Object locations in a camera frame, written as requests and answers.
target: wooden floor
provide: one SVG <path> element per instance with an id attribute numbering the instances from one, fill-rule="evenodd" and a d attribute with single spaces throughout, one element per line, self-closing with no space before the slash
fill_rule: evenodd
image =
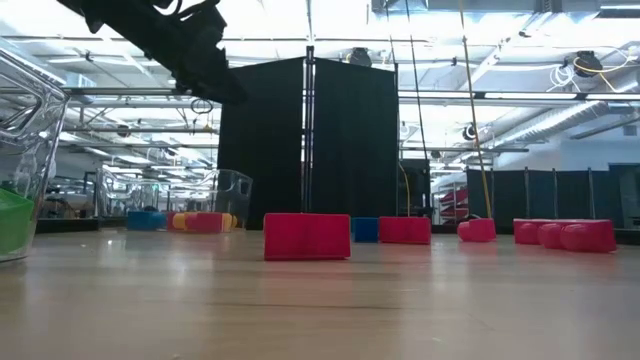
<path id="1" fill-rule="evenodd" d="M 639 358 L 640 248 L 510 242 L 265 263 L 259 233 L 40 236 L 0 266 L 0 359 Z"/>

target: ceiling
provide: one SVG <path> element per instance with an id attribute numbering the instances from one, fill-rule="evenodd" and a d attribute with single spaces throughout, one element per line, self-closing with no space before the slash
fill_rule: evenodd
<path id="1" fill-rule="evenodd" d="M 183 6 L 197 2 L 185 0 Z M 476 91 L 589 92 L 602 89 L 605 84 L 600 77 L 575 77 L 571 83 L 554 86 L 556 68 L 565 58 L 573 59 L 579 50 L 594 51 L 605 69 L 615 69 L 626 62 L 626 66 L 608 75 L 612 78 L 635 71 L 639 66 L 635 59 L 640 55 L 640 39 L 629 29 L 638 28 L 640 19 L 601 19 L 594 18 L 595 14 L 470 13 L 465 16 L 463 32 L 456 12 L 417 13 L 409 22 L 406 16 L 397 14 L 388 18 L 378 16 L 370 12 L 369 7 L 367 0 L 222 0 L 218 6 L 228 23 L 223 43 L 233 67 L 304 56 L 307 45 L 314 45 L 318 57 L 341 61 L 352 48 L 366 47 L 374 66 L 390 68 L 393 61 L 400 64 L 400 90 L 415 91 L 416 78 L 421 91 L 466 90 L 462 46 L 465 33 L 470 70 L 475 74 L 472 85 Z M 169 72 L 155 61 L 147 60 L 140 49 L 106 26 L 98 34 L 91 34 L 80 16 L 55 0 L 0 0 L 0 36 L 56 73 L 81 74 L 99 88 L 172 87 Z M 101 100 L 112 103 L 168 101 L 162 97 L 101 97 Z M 498 136 L 546 110 L 533 103 L 479 105 L 476 107 L 478 126 L 487 129 L 486 133 L 491 136 Z M 95 118 L 91 123 L 93 127 L 128 125 L 183 129 L 189 126 L 202 129 L 206 126 L 214 130 L 219 128 L 220 121 L 217 104 L 209 115 L 197 115 L 189 108 L 103 110 L 84 110 L 84 121 Z M 400 107 L 403 125 L 418 126 L 420 110 L 427 146 L 469 146 L 461 136 L 462 129 L 471 122 L 469 106 L 444 102 L 418 107 L 409 101 Z M 78 126 L 79 119 L 80 110 L 71 108 L 67 127 Z M 421 142 L 420 132 L 414 132 L 406 140 Z M 159 141 L 215 145 L 218 136 L 215 133 L 153 133 L 132 134 L 125 138 L 114 133 L 69 133 L 66 140 L 63 138 L 63 145 Z M 115 157 L 86 151 L 83 156 L 93 163 L 113 160 L 131 164 L 117 157 L 123 153 L 131 155 L 131 150 L 100 150 Z M 189 150 L 187 162 L 202 164 L 198 160 L 197 154 L 200 154 L 200 160 L 207 159 L 215 166 L 217 149 Z M 411 156 L 422 156 L 420 153 L 414 152 Z M 164 157 L 157 149 L 139 148 L 133 154 L 149 157 L 153 162 L 176 161 Z"/>

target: transparent container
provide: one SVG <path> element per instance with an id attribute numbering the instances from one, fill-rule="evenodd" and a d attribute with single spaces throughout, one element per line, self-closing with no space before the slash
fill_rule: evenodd
<path id="1" fill-rule="evenodd" d="M 0 50 L 0 261 L 27 255 L 69 97 Z"/>
<path id="2" fill-rule="evenodd" d="M 220 212 L 235 216 L 245 228 L 253 179 L 235 170 L 206 170 L 174 178 L 135 178 L 102 168 L 98 170 L 96 216 L 126 216 L 128 211 Z"/>

